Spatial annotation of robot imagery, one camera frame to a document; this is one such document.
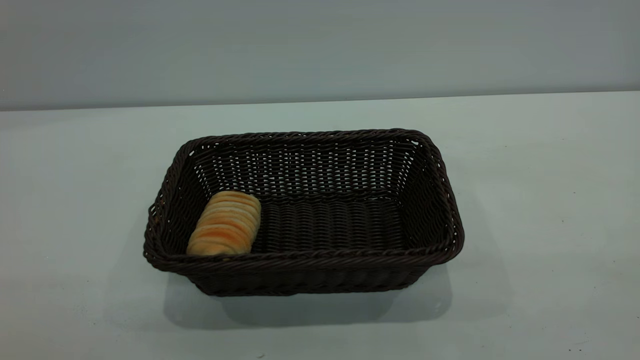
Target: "white tabletop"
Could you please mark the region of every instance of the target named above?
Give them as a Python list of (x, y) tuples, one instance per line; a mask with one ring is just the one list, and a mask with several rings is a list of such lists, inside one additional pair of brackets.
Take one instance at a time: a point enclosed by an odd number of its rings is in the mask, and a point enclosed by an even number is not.
[[(404, 127), (467, 239), (403, 291), (208, 297), (142, 256), (205, 135)], [(640, 92), (0, 113), (0, 359), (632, 359)]]

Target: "white wall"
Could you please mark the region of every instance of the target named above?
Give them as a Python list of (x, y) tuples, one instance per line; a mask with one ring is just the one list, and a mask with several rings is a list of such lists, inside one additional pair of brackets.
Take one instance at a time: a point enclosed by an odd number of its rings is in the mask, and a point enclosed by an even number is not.
[(640, 88), (638, 0), (0, 0), (0, 109)]

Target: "dark brown wicker basket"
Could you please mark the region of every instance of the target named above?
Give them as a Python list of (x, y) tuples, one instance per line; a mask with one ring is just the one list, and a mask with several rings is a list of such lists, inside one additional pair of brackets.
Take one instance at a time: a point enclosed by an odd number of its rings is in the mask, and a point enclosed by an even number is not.
[[(209, 198), (262, 203), (251, 254), (189, 256)], [(144, 255), (209, 295), (405, 288), (462, 249), (440, 152), (418, 131), (210, 136), (184, 144), (149, 208)]]

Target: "bread roll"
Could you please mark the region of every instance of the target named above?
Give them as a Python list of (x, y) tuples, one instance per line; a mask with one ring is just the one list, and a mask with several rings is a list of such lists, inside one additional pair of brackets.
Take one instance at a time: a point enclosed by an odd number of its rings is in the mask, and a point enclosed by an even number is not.
[(211, 197), (189, 238), (189, 255), (246, 254), (260, 227), (260, 201), (242, 192)]

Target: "basket rim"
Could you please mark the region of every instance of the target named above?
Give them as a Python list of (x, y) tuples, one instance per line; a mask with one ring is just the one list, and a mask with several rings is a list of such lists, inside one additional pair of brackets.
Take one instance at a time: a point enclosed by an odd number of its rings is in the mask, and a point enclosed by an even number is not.
[[(190, 140), (180, 147), (172, 164), (167, 169), (165, 177), (163, 179), (162, 186), (158, 191), (154, 203), (148, 209), (148, 223), (145, 229), (145, 244), (144, 244), (144, 256), (147, 261), (154, 267), (164, 270), (178, 273), (194, 273), (202, 272), (202, 270), (215, 270), (217, 272), (231, 272), (241, 270), (260, 270), (260, 269), (274, 269), (274, 268), (296, 268), (299, 265), (303, 265), (303, 268), (317, 268), (322, 266), (339, 267), (344, 268), (339, 262), (340, 259), (353, 259), (358, 258), (357, 268), (384, 266), (387, 263), (388, 266), (403, 265), (437, 265), (445, 263), (452, 258), (455, 258), (462, 250), (464, 244), (464, 229), (458, 213), (458, 207), (456, 205), (454, 193), (451, 190), (449, 178), (446, 174), (446, 168), (443, 161), (440, 161), (439, 167), (435, 165), (430, 169), (437, 173), (443, 181), (437, 183), (439, 186), (443, 186), (448, 197), (441, 197), (442, 204), (445, 205), (445, 210), (448, 216), (451, 218), (450, 228), (455, 228), (457, 232), (456, 243), (452, 243), (453, 230), (449, 231), (447, 237), (449, 241), (445, 241), (442, 245), (434, 244), (429, 247), (411, 248), (411, 249), (388, 249), (388, 250), (362, 250), (362, 249), (340, 249), (340, 250), (308, 250), (308, 251), (293, 251), (293, 252), (273, 252), (262, 254), (240, 254), (233, 256), (196, 256), (187, 254), (169, 254), (164, 250), (162, 246), (162, 238), (166, 236), (166, 227), (164, 222), (158, 221), (158, 218), (165, 216), (168, 209), (170, 209), (173, 196), (175, 195), (175, 187), (177, 181), (182, 175), (184, 170), (184, 162), (193, 155), (193, 151), (198, 147), (204, 148), (206, 145), (212, 143), (233, 143), (236, 145), (251, 145), (251, 144), (264, 144), (264, 143), (277, 143), (279, 140), (287, 139), (289, 143), (295, 142), (296, 139), (300, 139), (300, 142), (308, 142), (310, 140), (314, 143), (334, 143), (342, 136), (349, 136), (349, 141), (373, 141), (381, 140), (384, 138), (404, 138), (411, 141), (419, 142), (428, 154), (434, 158), (437, 155), (438, 159), (441, 158), (440, 151), (433, 144), (431, 139), (424, 133), (418, 130), (407, 129), (371, 129), (371, 130), (356, 130), (356, 131), (319, 131), (319, 132), (286, 132), (286, 133), (245, 133), (238, 135), (217, 135), (217, 136), (205, 136), (197, 139)], [(151, 229), (157, 229), (155, 232), (157, 236), (153, 236)], [(442, 256), (442, 252), (448, 252), (446, 257)]]

